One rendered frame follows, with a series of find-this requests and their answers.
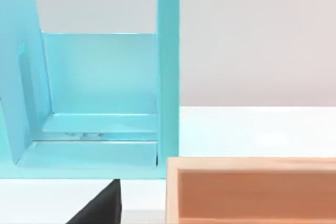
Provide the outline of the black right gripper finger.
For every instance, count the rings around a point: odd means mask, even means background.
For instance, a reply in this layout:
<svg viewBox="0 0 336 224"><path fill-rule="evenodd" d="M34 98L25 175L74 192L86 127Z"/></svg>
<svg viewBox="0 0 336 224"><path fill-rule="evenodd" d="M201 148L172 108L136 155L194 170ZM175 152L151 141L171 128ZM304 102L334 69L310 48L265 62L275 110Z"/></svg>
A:
<svg viewBox="0 0 336 224"><path fill-rule="evenodd" d="M121 224L120 179L114 179L66 224Z"/></svg>

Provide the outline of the light blue rack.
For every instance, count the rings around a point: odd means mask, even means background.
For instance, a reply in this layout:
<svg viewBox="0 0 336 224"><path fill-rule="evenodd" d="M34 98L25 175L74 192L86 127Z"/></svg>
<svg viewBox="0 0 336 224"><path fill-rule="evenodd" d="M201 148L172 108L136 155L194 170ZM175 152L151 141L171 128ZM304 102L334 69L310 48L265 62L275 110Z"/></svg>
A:
<svg viewBox="0 0 336 224"><path fill-rule="evenodd" d="M0 0L0 178L164 179L178 156L180 0L154 33L49 33Z"/></svg>

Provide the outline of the shallow salmon-coloured box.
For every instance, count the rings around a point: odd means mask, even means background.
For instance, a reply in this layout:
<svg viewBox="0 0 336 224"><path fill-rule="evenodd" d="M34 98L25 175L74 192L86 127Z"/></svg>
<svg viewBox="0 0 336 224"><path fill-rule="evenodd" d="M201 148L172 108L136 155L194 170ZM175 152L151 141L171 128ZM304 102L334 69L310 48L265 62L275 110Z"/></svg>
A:
<svg viewBox="0 0 336 224"><path fill-rule="evenodd" d="M336 158L170 157L165 224L336 224Z"/></svg>

